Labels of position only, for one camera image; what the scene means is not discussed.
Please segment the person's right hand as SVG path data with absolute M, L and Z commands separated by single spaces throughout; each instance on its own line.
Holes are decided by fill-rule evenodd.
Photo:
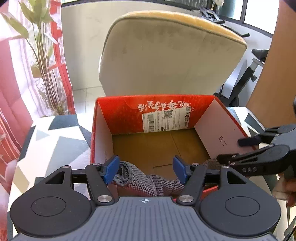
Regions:
M 283 176 L 280 177 L 276 186 L 272 190 L 272 195 L 279 200 L 284 200 L 287 206 L 295 206 L 295 178 L 286 180 Z

